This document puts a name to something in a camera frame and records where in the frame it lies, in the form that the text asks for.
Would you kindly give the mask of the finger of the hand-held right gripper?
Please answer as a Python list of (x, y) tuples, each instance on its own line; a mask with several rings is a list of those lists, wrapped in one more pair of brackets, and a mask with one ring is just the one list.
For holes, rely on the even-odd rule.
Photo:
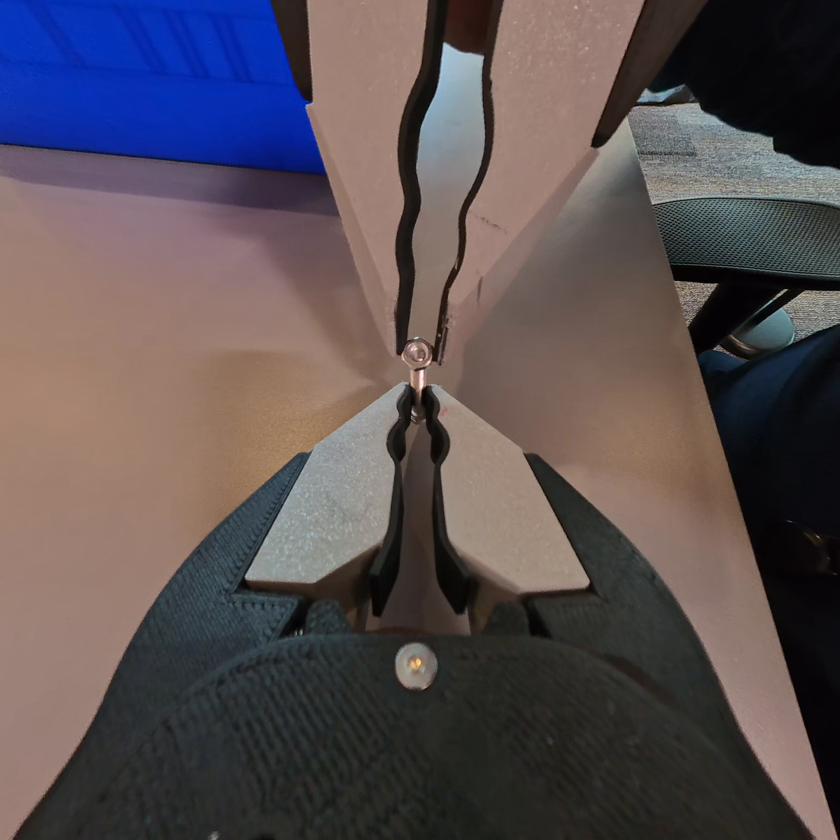
[(447, 11), (436, 1), (308, 3), (308, 116), (365, 297), (394, 355), (408, 341), (418, 147)]
[(481, 56), (484, 148), (458, 213), (436, 360), (487, 317), (595, 158), (592, 137), (644, 2), (502, 2)]

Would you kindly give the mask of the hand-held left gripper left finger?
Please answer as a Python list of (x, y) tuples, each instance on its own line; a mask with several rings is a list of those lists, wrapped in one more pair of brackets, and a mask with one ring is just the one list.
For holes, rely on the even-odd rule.
[(401, 383), (315, 445), (245, 574), (251, 589), (382, 615), (400, 567), (412, 400)]

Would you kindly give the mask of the person's right hand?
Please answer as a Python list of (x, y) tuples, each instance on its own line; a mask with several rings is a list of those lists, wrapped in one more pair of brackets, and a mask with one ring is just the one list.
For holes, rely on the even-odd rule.
[(444, 42), (462, 53), (485, 55), (501, 4), (502, 1), (447, 1)]

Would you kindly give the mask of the black mesh office chair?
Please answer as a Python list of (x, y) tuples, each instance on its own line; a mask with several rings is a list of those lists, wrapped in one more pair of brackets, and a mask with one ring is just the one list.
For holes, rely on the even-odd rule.
[(654, 205), (674, 280), (711, 284), (688, 330), (696, 355), (804, 291), (839, 290), (839, 208), (767, 196)]

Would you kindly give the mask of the person's right forearm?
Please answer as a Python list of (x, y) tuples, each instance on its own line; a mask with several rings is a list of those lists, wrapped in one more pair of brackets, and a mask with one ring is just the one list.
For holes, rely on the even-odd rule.
[(648, 84), (679, 86), (776, 152), (837, 169), (839, 2), (707, 2)]

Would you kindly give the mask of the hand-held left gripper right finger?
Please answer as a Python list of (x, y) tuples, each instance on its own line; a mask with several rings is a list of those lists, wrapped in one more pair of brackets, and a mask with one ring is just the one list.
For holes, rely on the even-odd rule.
[(458, 615), (583, 592), (590, 578), (522, 449), (437, 385), (424, 389), (437, 582)]

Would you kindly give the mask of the blue plastic bin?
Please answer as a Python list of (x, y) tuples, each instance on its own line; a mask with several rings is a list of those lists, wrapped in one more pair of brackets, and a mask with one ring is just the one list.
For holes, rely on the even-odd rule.
[(269, 1), (2, 1), (2, 143), (323, 175)]

